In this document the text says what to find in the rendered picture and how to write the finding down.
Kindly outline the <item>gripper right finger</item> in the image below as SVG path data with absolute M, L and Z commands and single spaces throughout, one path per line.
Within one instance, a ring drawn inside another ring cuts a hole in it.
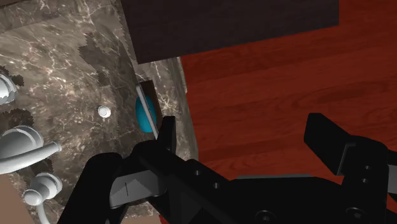
M 343 224 L 397 224 L 397 213 L 387 208 L 390 166 L 383 143 L 349 134 L 321 113 L 309 113 L 303 140 L 344 177 L 337 205 Z

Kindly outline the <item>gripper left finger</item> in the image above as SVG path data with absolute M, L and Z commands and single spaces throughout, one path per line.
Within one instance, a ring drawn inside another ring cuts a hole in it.
M 165 116 L 156 140 L 122 158 L 91 157 L 58 224 L 121 224 L 131 202 L 147 200 L 169 224 L 232 224 L 223 178 L 200 162 L 176 155 L 176 119 Z

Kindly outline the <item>teal oval object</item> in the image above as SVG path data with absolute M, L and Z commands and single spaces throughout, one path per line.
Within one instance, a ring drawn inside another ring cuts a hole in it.
M 154 124 L 157 124 L 157 116 L 155 113 L 155 107 L 154 107 L 153 101 L 148 96 L 146 96 L 146 101 L 148 103 L 149 110 L 153 117 Z M 145 132 L 145 133 L 152 132 L 150 123 L 148 121 L 148 118 L 146 116 L 146 113 L 145 113 L 145 110 L 143 108 L 140 98 L 137 98 L 137 100 L 136 100 L 136 118 L 137 118 L 139 127 L 143 132 Z

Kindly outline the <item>thin grey flat slab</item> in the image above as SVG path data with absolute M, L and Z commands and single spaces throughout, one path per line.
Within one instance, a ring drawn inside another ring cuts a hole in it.
M 158 102 L 157 91 L 155 89 L 154 83 L 152 80 L 140 82 L 136 86 L 136 90 L 138 93 L 138 98 L 140 98 L 141 100 L 141 103 L 143 105 L 143 108 L 145 110 L 146 116 L 148 118 L 148 121 L 152 129 L 152 132 L 150 133 L 152 133 L 156 139 L 158 137 L 158 133 L 162 124 L 163 116 Z M 155 113 L 157 116 L 157 124 L 154 124 L 153 117 L 151 115 L 151 112 L 148 107 L 148 103 L 146 101 L 146 96 L 148 96 L 153 101 L 155 107 Z

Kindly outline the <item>silver faucet spout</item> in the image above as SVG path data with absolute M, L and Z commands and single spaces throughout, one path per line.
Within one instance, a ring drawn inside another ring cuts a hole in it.
M 44 145 L 34 127 L 19 125 L 0 136 L 0 174 L 8 174 L 42 161 L 61 151 L 59 143 Z

